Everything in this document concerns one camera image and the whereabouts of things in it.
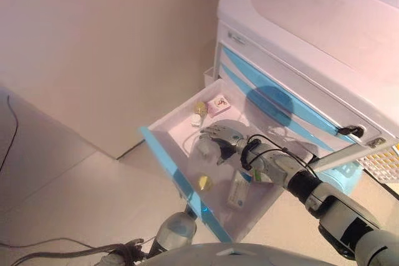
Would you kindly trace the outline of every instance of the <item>black cable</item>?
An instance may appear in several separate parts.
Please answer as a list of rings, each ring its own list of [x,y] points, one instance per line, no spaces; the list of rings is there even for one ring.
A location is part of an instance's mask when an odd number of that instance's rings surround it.
[[[83,245],[85,247],[88,247],[90,249],[94,249],[95,248],[95,247],[93,247],[93,246],[91,246],[89,244],[86,244],[86,243],[83,243],[81,241],[74,240],[74,239],[71,239],[71,238],[66,238],[66,237],[43,240],[43,241],[40,241],[40,242],[36,242],[36,243],[33,243],[33,244],[27,244],[27,245],[11,245],[11,244],[6,244],[4,242],[0,242],[0,247],[7,247],[8,249],[25,249],[26,247],[38,246],[38,245],[41,245],[41,244],[54,242],[54,241],[61,241],[61,240],[75,242],[75,243],[78,243],[78,244]]]
[[[4,166],[4,164],[5,164],[5,162],[6,162],[6,159],[7,159],[8,153],[10,152],[10,149],[11,149],[11,147],[12,147],[12,144],[14,143],[14,139],[15,139],[15,136],[17,135],[18,127],[19,127],[18,117],[17,117],[17,115],[15,114],[15,111],[12,109],[12,106],[11,106],[11,104],[10,104],[10,96],[9,96],[9,95],[7,96],[7,106],[8,106],[8,108],[10,109],[10,111],[11,111],[11,113],[12,113],[14,119],[15,119],[16,127],[15,127],[14,134],[12,135],[10,145],[8,146],[8,149],[7,149],[7,151],[6,151],[6,155],[4,156],[4,159],[2,160],[2,163],[1,163],[1,166],[0,166],[0,173],[1,173],[2,167]]]
[[[265,140],[267,140],[268,142],[272,143],[274,146],[278,147],[280,150],[282,150],[283,153],[288,154],[289,156],[291,156],[292,158],[294,158],[299,164],[302,164],[303,167],[305,167],[306,169],[308,169],[317,179],[319,178],[318,175],[316,174],[316,172],[301,158],[299,158],[297,155],[295,155],[294,153],[292,153],[291,151],[289,151],[287,148],[283,148],[282,146],[278,145],[277,143],[273,142],[270,138],[262,135],[262,134],[253,134],[248,138],[248,142],[249,143],[251,141],[251,139],[253,139],[254,137],[262,137]],[[257,157],[255,157],[248,165],[250,166],[251,163],[257,159]]]
[[[271,151],[280,151],[285,154],[288,154],[290,157],[294,158],[300,165],[302,165],[306,170],[308,170],[310,173],[312,173],[317,179],[319,178],[316,172],[301,158],[299,158],[297,155],[294,153],[291,153],[287,148],[281,148],[281,149],[269,149],[265,150],[263,152],[260,152],[258,155],[256,155],[249,163],[248,166],[250,166],[255,160],[257,160],[260,156],[271,152]]]
[[[147,239],[146,241],[143,241],[142,243],[137,243],[137,244],[138,244],[138,245],[144,245],[144,244],[148,243],[149,241],[155,239],[155,237],[156,237],[156,236],[151,237],[151,238]]]
[[[270,138],[268,138],[268,137],[266,137],[266,136],[264,136],[264,135],[261,135],[261,134],[253,134],[253,135],[251,135],[251,136],[248,138],[248,142],[247,142],[247,143],[249,143],[249,142],[251,141],[251,139],[253,139],[254,137],[257,137],[257,136],[263,137],[265,140],[267,140],[268,142],[270,142],[270,143],[273,144],[274,146],[278,147],[279,149],[282,149],[282,146],[279,146],[277,143],[275,143],[274,141],[272,141]]]
[[[280,152],[283,152],[283,153],[285,153],[282,149],[269,149],[269,150],[265,150],[265,151],[263,151],[263,152],[260,152],[258,155],[256,155],[249,163],[248,163],[248,166],[250,166],[255,160],[257,160],[260,156],[262,156],[262,155],[264,155],[264,154],[266,154],[266,153],[268,153],[268,152],[272,152],[272,151],[280,151]]]
[[[98,254],[101,252],[109,252],[111,250],[119,250],[123,253],[123,258],[125,260],[126,266],[131,266],[133,264],[133,257],[130,251],[124,244],[110,244],[101,247],[95,247],[93,249],[81,250],[79,252],[34,252],[32,254],[25,255],[17,259],[11,266],[18,266],[25,261],[35,259],[35,258],[51,258],[51,259],[71,259],[77,257],[83,257],[86,255]]]

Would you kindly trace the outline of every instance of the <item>blue drawer edge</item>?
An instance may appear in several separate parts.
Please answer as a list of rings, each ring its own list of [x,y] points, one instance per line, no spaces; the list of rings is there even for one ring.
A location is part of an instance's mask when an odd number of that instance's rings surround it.
[[[264,114],[268,115],[273,120],[277,121],[279,124],[282,124],[283,126],[286,126],[287,128],[291,129],[293,132],[303,136],[304,138],[311,141],[315,145],[318,145],[319,147],[330,152],[334,151],[330,146],[325,144],[322,140],[319,140],[316,136],[307,131],[300,124],[291,120],[287,115],[278,110],[275,106],[273,106],[273,104],[267,101],[266,98],[262,97],[260,93],[254,92],[253,89],[248,84],[242,81],[233,71],[231,71],[225,65],[222,64],[222,68],[231,78],[231,80],[248,97],[248,99],[250,99],[250,101],[252,101],[260,110],[262,110]]]
[[[337,138],[345,140],[349,143],[354,143],[354,140],[352,140],[349,136],[338,134],[338,128],[328,119],[326,119],[326,117],[314,111],[306,103],[298,99],[291,92],[288,92],[286,89],[281,87],[277,82],[270,79],[266,74],[260,72],[249,62],[242,59],[240,56],[238,56],[227,47],[223,47],[223,52],[228,56],[230,61],[237,67],[237,69],[249,81],[251,81],[252,84],[255,85],[255,87],[257,88],[257,90],[260,91],[261,94],[271,98],[281,107],[286,109],[289,113],[297,115],[299,118],[310,124],[313,124],[319,129],[327,132],[328,134],[336,136]]]
[[[163,168],[177,183],[177,185],[179,185],[180,191],[184,194],[187,203],[190,205],[195,214],[212,230],[212,232],[221,242],[232,242],[232,238],[223,229],[219,221],[213,215],[212,211],[204,204],[198,193],[191,187],[191,184],[178,169],[175,162],[165,151],[157,138],[147,127],[141,127],[140,131]]]

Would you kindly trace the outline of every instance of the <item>robotic arm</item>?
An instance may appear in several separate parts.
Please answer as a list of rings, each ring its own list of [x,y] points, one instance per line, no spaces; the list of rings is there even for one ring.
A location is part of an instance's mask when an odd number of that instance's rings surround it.
[[[359,266],[399,265],[397,236],[380,230],[380,224],[366,208],[316,178],[287,149],[276,149],[260,140],[249,141],[220,125],[201,132],[202,138],[220,145],[223,159],[240,154],[244,172],[261,171],[297,197],[320,220],[320,233],[339,254],[356,260]]]
[[[323,237],[347,259],[359,266],[399,265],[399,239],[380,230],[380,224],[364,207],[311,174],[288,149],[249,140],[240,132],[220,125],[201,130],[200,138],[219,145],[218,164],[238,153],[241,172],[257,170],[282,186],[319,219]],[[161,265],[275,265],[328,266],[331,264],[256,244],[190,245],[196,232],[195,214],[189,207],[169,217],[160,227],[149,254],[135,251],[134,261],[146,257],[143,266]],[[104,256],[97,266],[124,266],[120,253]]]

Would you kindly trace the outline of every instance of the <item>drawer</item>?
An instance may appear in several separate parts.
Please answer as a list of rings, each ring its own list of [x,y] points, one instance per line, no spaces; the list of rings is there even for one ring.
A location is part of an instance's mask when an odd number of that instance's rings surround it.
[[[262,132],[261,128],[275,125],[234,85],[219,79],[193,96],[184,104],[141,131],[171,179],[185,197],[197,216],[222,242],[239,242],[280,196],[282,188],[272,183],[252,183],[244,207],[241,210],[227,205],[230,183],[234,169],[241,166],[239,156],[234,154],[223,164],[214,166],[205,173],[211,178],[213,187],[206,192],[197,188],[198,176],[204,173],[201,165],[190,159],[200,129],[191,126],[190,117],[196,102],[207,102],[222,94],[231,108],[214,118],[205,118],[203,127],[214,122],[230,126],[243,135]],[[287,143],[290,150],[306,159],[307,152],[297,145]]]
[[[319,158],[354,143],[349,136],[337,134],[338,127],[294,94],[253,67],[231,50],[219,54],[219,75],[237,86],[262,112],[279,125],[269,125],[268,135],[281,138],[288,131],[295,141]]]
[[[329,122],[335,129],[351,125],[361,126],[364,129],[361,138],[350,136],[351,140],[360,145],[366,145],[377,137],[383,137],[386,140],[392,138],[391,134],[353,107],[357,103],[347,103],[338,98],[334,95],[334,91],[320,86],[312,78],[304,75],[301,70],[295,69],[290,63],[279,59],[276,56],[278,54],[272,54],[261,48],[223,22],[219,22],[218,41],[216,71],[220,76],[226,75],[226,72],[223,72],[223,65],[228,67],[233,65],[233,68],[237,69],[235,73],[244,74],[244,76],[259,72],[262,74],[261,76],[255,75],[256,78],[252,76],[249,79],[251,87],[252,85],[255,88],[262,87],[259,85],[277,85],[296,103],[303,103],[318,114],[320,119],[328,120],[323,121],[323,124]],[[294,59],[291,63],[295,63],[297,66],[302,65],[301,62]],[[303,118],[300,113],[296,113],[296,115]]]

